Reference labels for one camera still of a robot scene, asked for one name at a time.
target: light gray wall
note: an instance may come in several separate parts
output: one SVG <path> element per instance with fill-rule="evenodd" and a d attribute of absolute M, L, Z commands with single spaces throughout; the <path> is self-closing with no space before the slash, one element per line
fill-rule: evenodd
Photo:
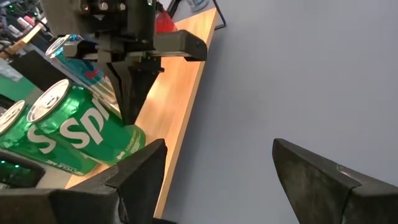
<path fill-rule="evenodd" d="M 297 223 L 274 138 L 398 185 L 398 1 L 218 2 L 164 218 Z"/>

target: green soda can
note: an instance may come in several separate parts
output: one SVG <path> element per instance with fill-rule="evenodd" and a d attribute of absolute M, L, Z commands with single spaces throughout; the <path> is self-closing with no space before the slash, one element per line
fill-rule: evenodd
<path fill-rule="evenodd" d="M 21 100 L 0 117 L 0 147 L 75 175 L 85 175 L 96 167 L 95 161 L 62 147 L 28 122 L 28 111 Z"/>
<path fill-rule="evenodd" d="M 71 150 L 112 166 L 145 145 L 137 126 L 124 126 L 87 89 L 61 80 L 31 107 L 27 120 Z"/>

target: black plastic part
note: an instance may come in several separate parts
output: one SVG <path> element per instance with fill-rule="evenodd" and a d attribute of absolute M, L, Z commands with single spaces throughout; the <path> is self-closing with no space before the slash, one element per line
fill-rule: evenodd
<path fill-rule="evenodd" d="M 134 124 L 159 72 L 159 57 L 138 58 L 140 62 L 97 63 L 112 83 L 125 125 Z"/>
<path fill-rule="evenodd" d="M 177 11 L 178 5 L 180 4 L 181 0 L 171 0 L 167 12 L 169 13 L 170 17 L 173 18 L 175 12 Z"/>
<path fill-rule="evenodd" d="M 183 53 L 187 61 L 205 61 L 207 45 L 199 37 L 186 30 L 157 34 L 154 48 L 161 56 L 174 56 Z"/>
<path fill-rule="evenodd" d="M 164 12 L 164 7 L 163 7 L 162 3 L 160 3 L 160 2 L 156 3 L 156 11 L 157 12 Z"/>
<path fill-rule="evenodd" d="M 170 221 L 167 221 L 167 220 L 162 220 L 162 219 L 154 218 L 153 224 L 177 224 L 177 223 L 175 223 L 175 222 L 170 222 Z"/>
<path fill-rule="evenodd" d="M 63 53 L 66 57 L 81 59 L 86 54 L 96 53 L 95 46 L 96 43 L 87 40 L 67 42 L 63 46 Z"/>
<path fill-rule="evenodd" d="M 11 62 L 10 66 L 42 91 L 48 90 L 60 80 L 69 79 L 34 50 Z"/>
<path fill-rule="evenodd" d="M 221 25 L 216 26 L 215 30 L 218 30 L 218 29 L 226 27 L 226 19 L 225 19 L 223 13 L 221 12 L 221 9 L 220 9 L 220 7 L 219 7 L 219 5 L 217 3 L 217 0 L 213 0 L 213 3 L 216 6 L 217 12 L 218 12 L 218 14 L 221 17 L 221 20 L 223 21 L 223 23 Z"/>
<path fill-rule="evenodd" d="M 34 16 L 36 18 L 35 20 L 35 26 L 37 24 L 41 24 L 44 27 L 44 31 L 49 31 L 50 28 L 48 27 L 47 23 L 44 23 L 43 21 L 41 21 L 38 17 Z"/>
<path fill-rule="evenodd" d="M 36 46 L 42 52 L 46 52 L 51 46 L 51 40 L 52 36 L 44 35 L 44 33 L 40 31 L 31 38 L 30 43 Z"/>
<path fill-rule="evenodd" d="M 148 0 L 126 1 L 127 33 L 134 33 L 139 41 L 151 41 L 155 33 L 156 2 Z"/>
<path fill-rule="evenodd" d="M 275 139 L 275 167 L 301 224 L 398 223 L 398 188 Z"/>
<path fill-rule="evenodd" d="M 17 170 L 10 170 L 0 164 L 0 182 L 11 188 L 30 188 L 36 187 L 40 179 L 44 176 L 44 169 L 34 162 L 21 159 L 4 152 L 0 152 L 0 161 L 5 164 L 19 165 L 19 170 L 29 170 L 28 174 L 22 174 Z"/>
<path fill-rule="evenodd" d="M 0 94 L 0 107 L 8 110 L 12 105 L 14 105 L 15 101 Z"/>
<path fill-rule="evenodd" d="M 158 139 L 68 190 L 1 190 L 0 223 L 152 223 L 166 154 Z"/>
<path fill-rule="evenodd" d="M 53 1 L 40 0 L 53 35 L 89 34 L 106 26 L 106 23 L 91 15 L 78 12 L 86 0 Z"/>

